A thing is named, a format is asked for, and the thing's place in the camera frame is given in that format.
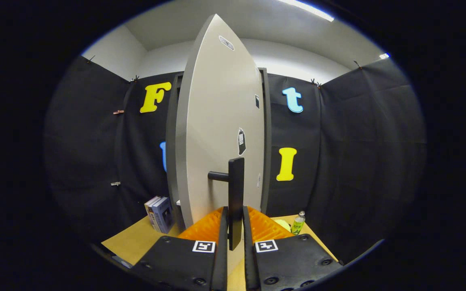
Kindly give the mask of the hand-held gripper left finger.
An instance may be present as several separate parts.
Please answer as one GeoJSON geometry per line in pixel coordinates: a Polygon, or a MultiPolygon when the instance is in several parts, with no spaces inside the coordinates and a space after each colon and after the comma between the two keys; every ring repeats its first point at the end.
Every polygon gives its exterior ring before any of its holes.
{"type": "Polygon", "coordinates": [[[208,215],[218,231],[213,240],[161,236],[130,269],[154,291],[227,290],[228,207],[208,215]]]}

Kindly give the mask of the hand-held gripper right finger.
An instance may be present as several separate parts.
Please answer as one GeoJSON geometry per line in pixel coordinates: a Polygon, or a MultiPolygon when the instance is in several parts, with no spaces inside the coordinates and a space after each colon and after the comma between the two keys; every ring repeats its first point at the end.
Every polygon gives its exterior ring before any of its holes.
{"type": "Polygon", "coordinates": [[[310,234],[294,235],[252,207],[243,211],[248,291],[303,291],[343,267],[310,234]]]}

